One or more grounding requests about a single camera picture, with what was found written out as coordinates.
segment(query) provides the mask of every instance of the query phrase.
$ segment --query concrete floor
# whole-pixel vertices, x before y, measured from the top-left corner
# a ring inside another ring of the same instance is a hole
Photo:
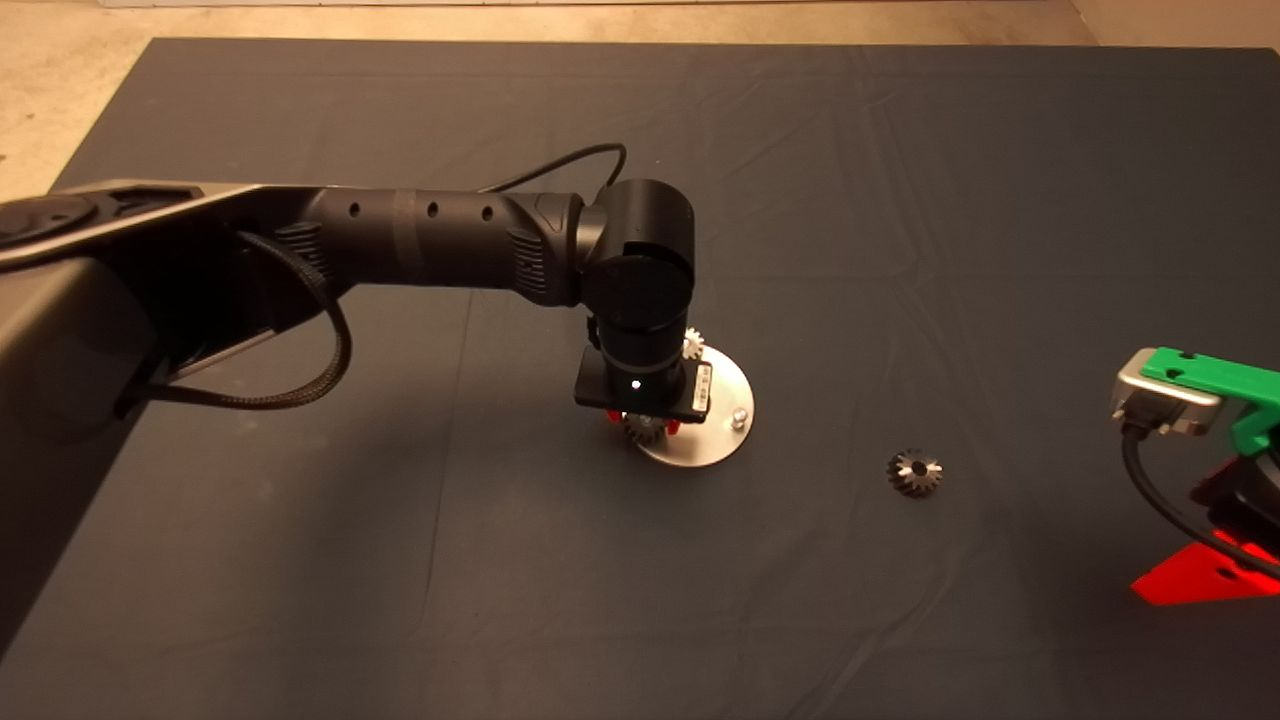
[[[182,8],[0,0],[0,201],[38,195],[157,36],[1280,47],[1275,0]]]

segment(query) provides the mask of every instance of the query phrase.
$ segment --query black cable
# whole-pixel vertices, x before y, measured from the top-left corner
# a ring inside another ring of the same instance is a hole
[[[333,323],[337,334],[337,347],[329,365],[321,370],[311,382],[276,395],[262,397],[238,397],[223,395],[220,392],[197,389],[189,387],[141,384],[129,388],[127,395],[143,400],[159,400],[164,402],[184,402],[187,405],[206,405],[210,407],[236,407],[239,410],[285,410],[298,407],[324,397],[330,389],[337,387],[338,380],[347,372],[351,364],[351,329],[347,327],[347,318],[342,314],[342,306],[329,291],[329,281],[316,270],[310,263],[303,260],[297,252],[284,245],[268,240],[251,232],[238,232],[236,236],[250,246],[279,260],[307,286],[307,291]]]
[[[1261,557],[1254,557],[1248,552],[1244,552],[1239,547],[1219,539],[1213,533],[1204,532],[1196,525],[1193,525],[1181,512],[1175,509],[1169,500],[1156,489],[1156,486],[1147,477],[1147,471],[1142,466],[1142,457],[1138,452],[1138,443],[1147,437],[1147,429],[1138,425],[1125,425],[1124,428],[1124,441],[1120,445],[1120,452],[1124,456],[1124,469],[1129,473],[1129,479],[1133,480],[1133,487],[1138,488],[1142,497],[1146,498],[1156,512],[1160,512],[1165,520],[1169,520],[1178,529],[1187,533],[1192,539],[1202,542],[1213,550],[1221,552],[1222,555],[1235,560],[1242,568],[1249,570],[1256,570],[1263,575],[1280,580],[1280,565],[1274,562],[1267,562]]]
[[[604,143],[600,143],[600,145],[588,145],[586,147],[581,147],[579,150],[575,150],[575,151],[570,152],[568,155],[562,155],[562,156],[552,160],[550,163],[539,165],[536,168],[532,168],[530,170],[520,173],[518,176],[515,176],[512,178],[507,178],[507,179],[504,179],[502,182],[488,184],[488,186],[481,187],[481,188],[476,188],[475,192],[504,192],[504,191],[508,191],[508,190],[511,190],[511,188],[513,188],[516,186],[525,184],[526,182],[529,182],[531,179],[540,178],[540,177],[545,176],[547,173],[550,173],[553,170],[558,170],[558,169],[563,168],[564,165],[568,165],[570,163],[576,163],[577,160],[581,160],[582,158],[590,158],[591,155],[602,155],[604,152],[617,152],[618,154],[618,160],[617,160],[617,163],[613,164],[613,172],[609,173],[609,178],[604,181],[604,187],[608,187],[608,186],[613,184],[614,181],[618,179],[618,176],[622,174],[622,167],[627,164],[627,146],[622,145],[621,142],[604,142]]]

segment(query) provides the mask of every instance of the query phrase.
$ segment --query sticker label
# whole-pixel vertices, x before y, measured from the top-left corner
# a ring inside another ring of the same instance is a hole
[[[712,406],[712,366],[699,365],[694,380],[694,411],[705,413]]]

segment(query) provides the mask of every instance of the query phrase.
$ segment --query red plastic piece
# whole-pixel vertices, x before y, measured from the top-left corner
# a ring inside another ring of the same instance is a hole
[[[1254,557],[1268,562],[1276,561],[1253,543],[1239,543],[1221,530],[1215,530],[1213,534]],[[1254,570],[1245,570],[1230,557],[1198,542],[1179,550],[1129,587],[1152,605],[1184,605],[1280,594],[1280,580]]]

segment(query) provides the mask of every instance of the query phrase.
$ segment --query bevel gear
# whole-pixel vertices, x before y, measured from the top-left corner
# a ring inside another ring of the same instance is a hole
[[[888,461],[888,479],[893,489],[908,497],[927,497],[942,484],[942,464],[910,447]]]

